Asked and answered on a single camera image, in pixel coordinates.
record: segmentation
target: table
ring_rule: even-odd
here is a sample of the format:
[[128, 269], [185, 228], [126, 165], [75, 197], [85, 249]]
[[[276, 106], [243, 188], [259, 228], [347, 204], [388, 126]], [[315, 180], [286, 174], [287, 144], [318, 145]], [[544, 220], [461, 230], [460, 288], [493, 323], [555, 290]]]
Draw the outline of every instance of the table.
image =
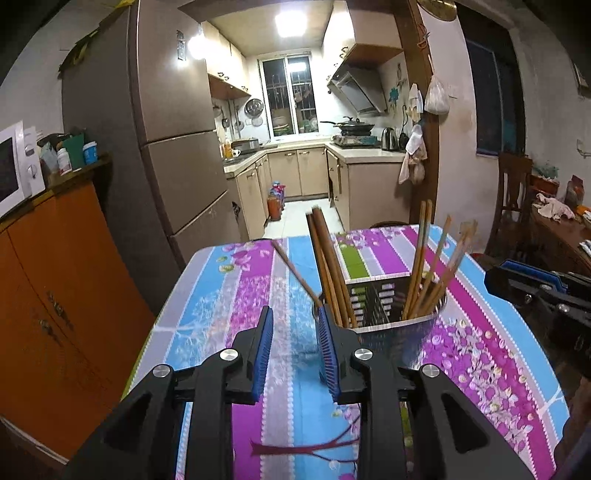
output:
[[[408, 226], [339, 235], [334, 240], [345, 279], [408, 275], [417, 231], [417, 226]], [[440, 235], [441, 229], [432, 226], [428, 262]], [[306, 281], [320, 291], [310, 238], [280, 243]], [[438, 273], [454, 248], [448, 238]], [[486, 292], [483, 279], [477, 263], [465, 257], [421, 361], [440, 365], [536, 477], [547, 480], [554, 471], [551, 453], [568, 418], [563, 394], [529, 328], [512, 305]], [[146, 341], [130, 386], [159, 363], [175, 369], [200, 364], [229, 346], [236, 332], [255, 326], [267, 304], [275, 324], [265, 394], [255, 406], [233, 407], [235, 478], [352, 480], [356, 444], [339, 442], [357, 437], [359, 410], [335, 405], [320, 382], [311, 301], [269, 241], [211, 247], [194, 255]], [[184, 478], [189, 415], [190, 407], [177, 479]], [[300, 446], [298, 452], [306, 454], [289, 455], [293, 452], [288, 448], [282, 450], [287, 455], [259, 456], [277, 453], [269, 446]]]
[[537, 247], [537, 260], [547, 270], [591, 276], [591, 258], [579, 248], [582, 241], [591, 239], [591, 230], [584, 224], [566, 218], [556, 222], [542, 217], [532, 206], [530, 225], [531, 240]]

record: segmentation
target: white bottle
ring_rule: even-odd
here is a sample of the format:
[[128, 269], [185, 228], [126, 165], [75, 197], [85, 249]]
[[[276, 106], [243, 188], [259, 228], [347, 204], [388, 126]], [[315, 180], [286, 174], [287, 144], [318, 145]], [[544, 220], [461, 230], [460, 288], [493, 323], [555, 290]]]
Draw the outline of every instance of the white bottle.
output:
[[65, 148], [60, 148], [57, 153], [57, 164], [60, 167], [60, 175], [72, 171], [72, 164], [70, 163], [70, 156]]

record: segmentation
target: metal basket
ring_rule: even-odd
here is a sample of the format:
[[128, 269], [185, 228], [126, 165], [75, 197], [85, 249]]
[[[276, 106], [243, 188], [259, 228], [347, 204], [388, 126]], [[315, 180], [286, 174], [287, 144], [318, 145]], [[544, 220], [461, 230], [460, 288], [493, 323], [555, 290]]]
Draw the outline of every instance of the metal basket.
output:
[[409, 283], [410, 276], [380, 278], [349, 283], [347, 289], [357, 318], [358, 327], [353, 331], [357, 333], [359, 343], [386, 355], [394, 365], [418, 368], [423, 342], [431, 332], [439, 313], [445, 308], [447, 294], [444, 294], [429, 315], [402, 321], [400, 318]]

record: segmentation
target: metal bolt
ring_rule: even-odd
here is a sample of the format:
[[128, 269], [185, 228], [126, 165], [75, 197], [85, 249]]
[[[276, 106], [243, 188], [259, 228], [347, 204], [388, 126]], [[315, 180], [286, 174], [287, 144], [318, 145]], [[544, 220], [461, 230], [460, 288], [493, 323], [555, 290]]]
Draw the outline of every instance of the metal bolt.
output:
[[359, 360], [369, 360], [373, 356], [374, 353], [366, 348], [359, 348], [355, 351], [355, 358], [358, 358]]
[[220, 352], [220, 358], [226, 362], [231, 362], [232, 360], [238, 358], [238, 352], [233, 348], [226, 348]]
[[170, 373], [170, 367], [168, 365], [164, 365], [164, 364], [156, 365], [152, 369], [152, 373], [154, 374], [155, 377], [164, 378], [164, 377], [166, 377], [166, 375], [168, 375]]
[[435, 378], [436, 376], [439, 375], [439, 372], [440, 372], [440, 370], [437, 368], [437, 366], [433, 365], [433, 364], [424, 365], [422, 370], [423, 370], [423, 373], [429, 378]]

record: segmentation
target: white floor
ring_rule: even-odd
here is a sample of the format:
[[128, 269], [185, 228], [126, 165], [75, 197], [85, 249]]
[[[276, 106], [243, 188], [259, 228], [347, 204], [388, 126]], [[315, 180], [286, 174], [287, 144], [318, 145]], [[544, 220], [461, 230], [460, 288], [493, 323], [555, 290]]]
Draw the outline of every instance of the white floor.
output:
[[328, 199], [302, 200], [299, 202], [286, 202], [285, 209], [281, 214], [281, 220], [267, 223], [264, 238], [309, 235], [306, 213], [311, 212], [312, 207], [316, 205], [322, 209], [330, 233], [344, 231], [339, 214], [336, 208], [330, 207]]

